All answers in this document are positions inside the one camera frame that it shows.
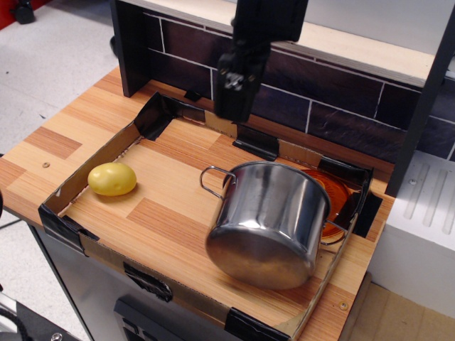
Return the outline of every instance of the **gray floor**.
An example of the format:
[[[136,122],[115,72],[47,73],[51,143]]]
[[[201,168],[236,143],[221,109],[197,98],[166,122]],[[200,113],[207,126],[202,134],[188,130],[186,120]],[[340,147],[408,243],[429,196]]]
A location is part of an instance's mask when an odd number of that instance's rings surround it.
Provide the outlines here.
[[[0,30],[0,153],[118,65],[108,0],[52,0],[35,16]],[[4,212],[0,226],[15,219]],[[88,340],[23,222],[0,229],[0,283],[6,295]]]

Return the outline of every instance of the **dark tile backsplash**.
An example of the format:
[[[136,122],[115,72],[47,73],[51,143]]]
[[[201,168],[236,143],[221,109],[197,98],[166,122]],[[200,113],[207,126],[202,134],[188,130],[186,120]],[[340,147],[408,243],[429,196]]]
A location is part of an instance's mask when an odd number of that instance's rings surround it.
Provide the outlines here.
[[[212,97],[210,69],[186,60],[149,51],[151,78],[184,90]]]
[[[216,65],[229,33],[144,12],[151,77],[213,99]],[[394,163],[421,89],[274,48],[252,112]],[[454,82],[435,105],[419,149],[454,159]]]
[[[419,97],[420,92],[386,84],[382,91],[376,119],[390,126],[407,130]]]
[[[170,55],[217,67],[221,55],[230,50],[230,38],[166,20],[161,24],[164,50]]]
[[[270,121],[305,131],[309,105],[310,101],[307,99],[262,85],[252,112]]]
[[[455,80],[444,79],[432,108],[432,116],[455,122]]]
[[[272,51],[263,83],[366,117],[375,115],[382,83]]]
[[[448,158],[454,144],[455,124],[430,117],[417,149],[440,158]]]
[[[308,133],[394,163],[405,132],[379,122],[313,103]]]

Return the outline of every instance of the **pot rim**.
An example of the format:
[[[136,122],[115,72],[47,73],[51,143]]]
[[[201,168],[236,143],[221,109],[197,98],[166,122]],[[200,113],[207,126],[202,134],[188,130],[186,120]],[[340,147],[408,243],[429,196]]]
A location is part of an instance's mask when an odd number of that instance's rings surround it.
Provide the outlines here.
[[[311,175],[306,174],[302,170],[299,170],[299,169],[297,169],[295,167],[291,167],[291,166],[285,165],[284,163],[275,162],[275,161],[249,161],[249,162],[241,163],[238,166],[235,166],[234,168],[232,168],[230,170],[230,173],[234,173],[235,171],[238,171],[240,168],[244,168],[244,167],[248,167],[248,166],[261,165],[261,164],[268,165],[268,166],[279,166],[279,167],[287,168],[290,171],[294,171],[294,172],[302,175],[305,179],[311,181],[317,188],[319,188],[319,190],[321,190],[321,193],[325,197],[326,202],[327,202],[327,208],[326,208],[327,209],[327,213],[326,213],[325,218],[324,218],[324,223],[325,223],[325,221],[327,220],[327,217],[328,217],[328,213],[331,211],[331,207],[332,207],[332,202],[330,200],[330,197],[328,196],[327,191],[321,186],[321,184],[319,184]],[[227,182],[227,179],[230,178],[230,177],[231,177],[231,175],[225,176],[225,179],[223,181],[223,187],[225,186],[225,184]]]

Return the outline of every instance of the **pot handle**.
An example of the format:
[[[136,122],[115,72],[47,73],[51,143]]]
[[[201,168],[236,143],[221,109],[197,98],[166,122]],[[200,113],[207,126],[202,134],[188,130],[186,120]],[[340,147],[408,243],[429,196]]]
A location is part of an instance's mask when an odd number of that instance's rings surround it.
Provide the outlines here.
[[[237,183],[237,177],[235,176],[234,173],[231,173],[227,170],[224,170],[222,168],[219,168],[219,167],[216,167],[216,166],[209,166],[207,167],[206,169],[204,169],[202,171],[202,173],[200,174],[200,177],[199,177],[199,183],[200,183],[200,186],[204,189],[204,190],[207,190],[208,192],[212,193],[214,196],[220,198],[221,200],[224,200],[223,196],[219,193],[216,193],[214,190],[211,190],[209,187],[205,186],[204,185],[204,182],[203,182],[203,176],[204,174],[209,171],[210,169],[214,169],[216,171],[219,171],[221,173],[224,173],[226,175],[229,175],[229,176],[232,176],[232,178],[234,179],[234,182],[232,183],[233,185],[235,185]]]
[[[348,230],[345,229],[344,227],[341,227],[340,225],[336,224],[335,222],[332,222],[331,220],[326,220],[326,223],[329,223],[329,224],[332,224],[333,226],[339,228],[340,230],[343,231],[343,236],[339,239],[339,240],[336,240],[334,242],[329,242],[329,243],[326,243],[326,242],[321,242],[322,245],[334,245],[336,243],[339,243],[341,242],[343,239],[346,238],[346,235],[348,234]]]

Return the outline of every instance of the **wood grain surface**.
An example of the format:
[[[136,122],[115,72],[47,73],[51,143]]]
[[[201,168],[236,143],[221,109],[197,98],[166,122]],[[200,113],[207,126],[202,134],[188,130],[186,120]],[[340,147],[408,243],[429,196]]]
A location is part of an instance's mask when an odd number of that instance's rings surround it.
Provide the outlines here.
[[[182,91],[153,81],[126,98],[117,68],[0,158],[0,189],[6,209],[42,228],[38,206],[125,127],[155,91],[188,101]],[[198,105],[213,107],[205,100]],[[65,148],[56,150],[53,141],[64,141]],[[210,164],[230,169],[256,158],[238,149],[233,153],[230,141],[210,129],[173,120],[159,142],[142,140],[122,159],[139,179],[130,195],[115,200],[97,197],[87,190],[66,213],[120,254],[177,278],[223,304],[235,304],[265,323],[281,325],[305,309],[311,288],[321,280],[318,275],[301,288],[263,291],[219,271],[203,248],[218,199],[199,186],[200,171]],[[207,154],[209,161],[202,157]],[[219,188],[220,181],[219,175],[207,177],[207,184],[214,188]],[[383,194],[386,185],[381,180],[373,181],[372,191],[384,199],[380,211],[367,238],[350,238],[300,340],[338,339],[392,206],[392,198]],[[119,224],[119,219],[128,224]],[[342,303],[348,309],[341,308]]]

